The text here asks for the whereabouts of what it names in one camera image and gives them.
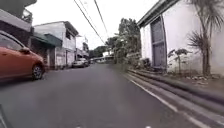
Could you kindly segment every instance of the car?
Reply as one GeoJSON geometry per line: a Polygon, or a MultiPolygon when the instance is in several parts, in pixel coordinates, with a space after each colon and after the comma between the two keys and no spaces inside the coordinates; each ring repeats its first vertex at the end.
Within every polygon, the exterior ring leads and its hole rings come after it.
{"type": "Polygon", "coordinates": [[[0,31],[0,79],[32,76],[42,79],[46,67],[44,59],[30,51],[12,35],[0,31]]]}
{"type": "Polygon", "coordinates": [[[89,61],[85,58],[79,58],[72,63],[73,68],[85,68],[89,66],[89,61]]]}

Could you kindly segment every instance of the window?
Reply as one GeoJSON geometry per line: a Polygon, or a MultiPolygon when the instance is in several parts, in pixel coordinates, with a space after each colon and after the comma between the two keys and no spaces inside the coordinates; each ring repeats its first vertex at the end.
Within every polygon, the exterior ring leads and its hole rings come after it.
{"type": "Polygon", "coordinates": [[[0,34],[0,47],[5,47],[16,51],[22,49],[22,46],[20,44],[1,34],[0,34]]]}
{"type": "Polygon", "coordinates": [[[71,39],[71,35],[68,30],[66,30],[66,38],[68,38],[69,40],[71,39]]]}

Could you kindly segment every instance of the car wheel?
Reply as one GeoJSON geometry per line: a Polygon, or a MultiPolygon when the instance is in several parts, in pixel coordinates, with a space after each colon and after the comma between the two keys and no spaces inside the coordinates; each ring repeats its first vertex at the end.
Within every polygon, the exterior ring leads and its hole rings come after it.
{"type": "Polygon", "coordinates": [[[32,71],[32,77],[34,80],[40,80],[43,77],[43,69],[39,65],[35,65],[32,71]]]}

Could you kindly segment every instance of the power line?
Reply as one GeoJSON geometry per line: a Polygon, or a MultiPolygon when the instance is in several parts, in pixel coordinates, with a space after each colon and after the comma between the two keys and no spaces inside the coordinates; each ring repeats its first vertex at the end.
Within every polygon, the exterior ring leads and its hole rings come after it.
{"type": "Polygon", "coordinates": [[[90,21],[92,22],[93,26],[96,28],[96,25],[94,24],[91,16],[89,15],[88,11],[86,10],[85,6],[83,5],[82,1],[79,0],[79,2],[81,3],[82,7],[84,8],[85,12],[87,13],[87,15],[89,16],[90,21]]]}
{"type": "Polygon", "coordinates": [[[102,14],[101,14],[101,12],[100,12],[100,8],[99,8],[99,6],[98,6],[98,4],[97,4],[97,1],[94,0],[94,3],[96,4],[97,10],[98,10],[98,12],[99,12],[99,14],[100,14],[100,18],[101,18],[101,20],[102,20],[102,22],[103,22],[104,28],[105,28],[105,30],[106,30],[106,32],[107,32],[107,36],[108,36],[107,27],[106,27],[106,24],[105,24],[105,22],[104,22],[104,20],[103,20],[103,16],[102,16],[102,14]]]}
{"type": "Polygon", "coordinates": [[[77,3],[76,0],[74,0],[76,5],[79,7],[80,11],[82,12],[83,16],[86,18],[86,20],[88,21],[89,25],[92,27],[92,29],[95,31],[95,33],[97,34],[97,36],[99,36],[100,40],[104,43],[103,39],[100,37],[99,33],[96,31],[96,29],[93,27],[93,25],[90,23],[89,19],[86,17],[86,14],[82,11],[81,7],[79,6],[79,4],[77,3]]]}

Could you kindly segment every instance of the palm tree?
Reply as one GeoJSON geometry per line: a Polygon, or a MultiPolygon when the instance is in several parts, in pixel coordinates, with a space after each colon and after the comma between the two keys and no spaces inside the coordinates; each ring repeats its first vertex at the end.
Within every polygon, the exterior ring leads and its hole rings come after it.
{"type": "Polygon", "coordinates": [[[191,46],[200,49],[203,58],[203,74],[210,75],[210,46],[213,29],[222,27],[224,23],[222,9],[224,9],[224,0],[189,0],[196,11],[200,20],[201,31],[193,32],[190,37],[191,46]]]}

